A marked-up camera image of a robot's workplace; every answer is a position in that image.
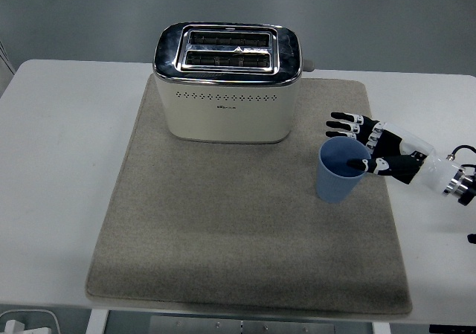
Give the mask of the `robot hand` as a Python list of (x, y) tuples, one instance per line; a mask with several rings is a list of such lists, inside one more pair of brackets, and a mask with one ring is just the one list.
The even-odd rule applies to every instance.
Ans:
[(366, 158), (346, 160), (348, 169), (391, 176), (404, 184), (417, 180), (446, 194), (462, 182), (463, 166), (438, 156), (432, 145), (398, 126), (347, 112), (332, 112), (331, 118), (326, 136), (351, 138), (369, 152)]

